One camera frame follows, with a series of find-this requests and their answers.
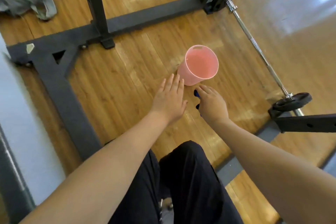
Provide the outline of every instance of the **person's left arm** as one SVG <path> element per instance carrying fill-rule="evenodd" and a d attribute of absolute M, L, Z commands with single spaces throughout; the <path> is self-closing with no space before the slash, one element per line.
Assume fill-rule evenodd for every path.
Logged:
<path fill-rule="evenodd" d="M 164 80 L 150 112 L 134 127 L 103 147 L 21 224 L 107 224 L 125 196 L 145 155 L 187 106 L 179 75 Z"/>

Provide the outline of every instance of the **hand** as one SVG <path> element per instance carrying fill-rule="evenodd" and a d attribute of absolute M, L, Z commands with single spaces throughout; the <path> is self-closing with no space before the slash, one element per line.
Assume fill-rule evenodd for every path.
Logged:
<path fill-rule="evenodd" d="M 198 110 L 209 126 L 231 121 L 225 100 L 214 88 L 200 85 L 196 90 L 201 98 Z"/>
<path fill-rule="evenodd" d="M 180 75 L 172 74 L 167 82 L 163 80 L 157 91 L 151 112 L 157 113 L 164 118 L 167 125 L 180 119 L 186 110 L 187 100 L 183 100 L 184 80 L 180 81 Z"/>

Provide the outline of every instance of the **knee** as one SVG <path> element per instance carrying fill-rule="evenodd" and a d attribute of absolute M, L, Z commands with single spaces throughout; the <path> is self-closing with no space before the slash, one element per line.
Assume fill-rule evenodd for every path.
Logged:
<path fill-rule="evenodd" d="M 187 141 L 182 144 L 180 144 L 177 148 L 177 151 L 180 152 L 180 154 L 194 154 L 194 155 L 204 155 L 204 151 L 202 147 L 195 143 L 194 141 Z"/>

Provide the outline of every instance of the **person's left hand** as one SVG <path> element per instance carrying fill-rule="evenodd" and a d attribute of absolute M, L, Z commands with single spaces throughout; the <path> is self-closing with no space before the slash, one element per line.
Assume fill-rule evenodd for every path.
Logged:
<path fill-rule="evenodd" d="M 150 112 L 162 116 L 167 124 L 180 119 L 187 107 L 187 100 L 183 100 L 184 80 L 180 81 L 180 75 L 172 74 L 168 80 L 163 80 L 157 91 Z"/>

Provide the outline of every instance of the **person's right arm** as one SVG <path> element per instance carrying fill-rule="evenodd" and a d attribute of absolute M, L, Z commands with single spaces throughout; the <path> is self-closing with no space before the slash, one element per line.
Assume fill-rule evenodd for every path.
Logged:
<path fill-rule="evenodd" d="M 336 222 L 336 179 L 234 124 L 211 87 L 197 88 L 199 112 L 288 224 Z"/>

